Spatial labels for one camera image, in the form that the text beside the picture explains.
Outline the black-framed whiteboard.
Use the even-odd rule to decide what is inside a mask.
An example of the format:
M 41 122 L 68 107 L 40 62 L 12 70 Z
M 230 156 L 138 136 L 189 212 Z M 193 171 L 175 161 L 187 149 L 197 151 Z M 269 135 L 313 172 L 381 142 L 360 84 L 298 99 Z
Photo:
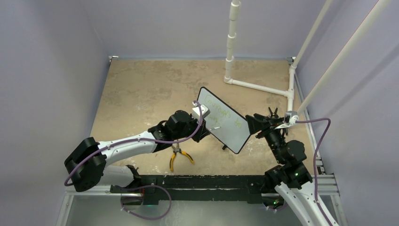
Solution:
M 245 117 L 206 87 L 200 88 L 197 101 L 210 110 L 204 119 L 207 127 L 221 127 L 211 130 L 211 134 L 233 153 L 239 154 L 250 137 Z

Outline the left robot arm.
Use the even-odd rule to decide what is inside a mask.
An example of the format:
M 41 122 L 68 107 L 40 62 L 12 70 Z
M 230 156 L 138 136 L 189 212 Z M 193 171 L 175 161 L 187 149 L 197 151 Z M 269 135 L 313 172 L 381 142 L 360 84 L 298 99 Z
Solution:
M 69 174 L 64 184 L 84 192 L 98 185 L 117 161 L 155 153 L 189 139 L 199 142 L 210 134 L 205 122 L 209 114 L 210 110 L 201 105 L 193 108 L 192 113 L 178 110 L 167 120 L 135 136 L 103 142 L 85 138 L 64 161 Z

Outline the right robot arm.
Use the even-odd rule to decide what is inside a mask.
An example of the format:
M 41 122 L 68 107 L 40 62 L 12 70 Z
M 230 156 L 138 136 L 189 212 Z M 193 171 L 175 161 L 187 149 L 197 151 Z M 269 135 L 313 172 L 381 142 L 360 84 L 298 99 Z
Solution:
M 256 138 L 265 138 L 278 166 L 265 172 L 262 190 L 277 192 L 304 226 L 337 226 L 318 191 L 317 166 L 314 176 L 305 167 L 304 144 L 298 140 L 285 141 L 284 130 L 303 123 L 294 111 L 284 117 L 268 117 L 255 113 L 246 115 L 248 129 Z

